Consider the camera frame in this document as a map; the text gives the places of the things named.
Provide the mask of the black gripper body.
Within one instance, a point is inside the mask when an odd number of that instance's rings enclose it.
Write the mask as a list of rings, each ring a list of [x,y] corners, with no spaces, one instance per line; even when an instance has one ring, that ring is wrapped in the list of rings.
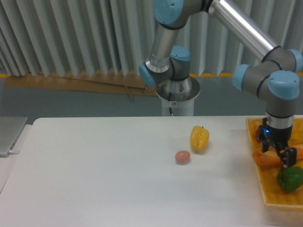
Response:
[[[259,126],[260,141],[269,140],[269,146],[275,149],[276,144],[285,144],[288,146],[288,141],[291,137],[293,126],[287,128],[275,128],[269,125],[269,119],[267,117],[262,119],[262,124]]]

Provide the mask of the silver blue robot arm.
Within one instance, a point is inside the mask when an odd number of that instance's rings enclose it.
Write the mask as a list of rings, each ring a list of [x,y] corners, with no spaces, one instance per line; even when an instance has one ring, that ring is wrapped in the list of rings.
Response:
[[[302,54],[277,45],[231,0],[155,0],[153,13],[158,28],[151,53],[138,68],[144,83],[156,87],[166,101],[169,114],[176,104],[194,99],[198,82],[189,77],[190,52],[175,45],[178,32],[189,17],[205,11],[229,29],[249,48],[260,64],[243,64],[233,73],[233,85],[266,103],[266,114],[258,129],[262,151],[276,151],[282,169],[296,164],[297,150],[288,145],[294,122],[303,67]]]

